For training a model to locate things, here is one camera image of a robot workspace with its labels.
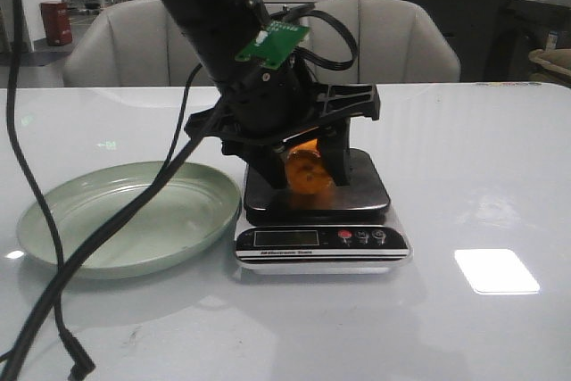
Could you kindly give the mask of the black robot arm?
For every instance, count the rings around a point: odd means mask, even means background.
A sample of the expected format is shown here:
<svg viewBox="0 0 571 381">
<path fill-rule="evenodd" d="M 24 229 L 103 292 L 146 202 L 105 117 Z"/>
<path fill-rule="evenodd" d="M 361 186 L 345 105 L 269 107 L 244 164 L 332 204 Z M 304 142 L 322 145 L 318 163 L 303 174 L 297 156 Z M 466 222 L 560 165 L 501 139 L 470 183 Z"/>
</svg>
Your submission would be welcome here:
<svg viewBox="0 0 571 381">
<path fill-rule="evenodd" d="M 336 18 L 312 4 L 271 14 L 262 0 L 161 0 L 219 90 L 216 106 L 191 116 L 192 139 L 218 137 L 224 153 L 240 157 L 274 188 L 287 184 L 287 151 L 315 141 L 319 159 L 338 186 L 350 182 L 351 118 L 377 119 L 380 100 L 368 85 L 317 82 L 311 66 L 340 71 L 350 61 L 323 58 L 301 41 L 301 17 L 319 18 L 357 43 Z"/>
</svg>

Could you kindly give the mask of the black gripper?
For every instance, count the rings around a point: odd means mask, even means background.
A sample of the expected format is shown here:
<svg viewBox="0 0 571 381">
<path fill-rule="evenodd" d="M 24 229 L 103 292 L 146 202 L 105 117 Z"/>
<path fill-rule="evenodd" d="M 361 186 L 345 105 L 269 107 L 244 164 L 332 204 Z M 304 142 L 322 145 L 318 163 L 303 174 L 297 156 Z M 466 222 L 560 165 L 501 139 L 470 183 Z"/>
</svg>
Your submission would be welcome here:
<svg viewBox="0 0 571 381">
<path fill-rule="evenodd" d="M 359 117 L 379 119 L 380 97 L 374 86 L 319 83 L 294 56 L 277 70 L 259 60 L 232 61 L 225 76 L 218 74 L 223 71 L 221 62 L 201 58 L 199 64 L 219 90 L 219 100 L 188 118 L 185 156 L 205 137 L 217 137 L 271 187 L 282 189 L 287 186 L 285 166 L 272 148 L 289 149 L 316 139 L 334 183 L 350 184 L 350 122 Z"/>
</svg>

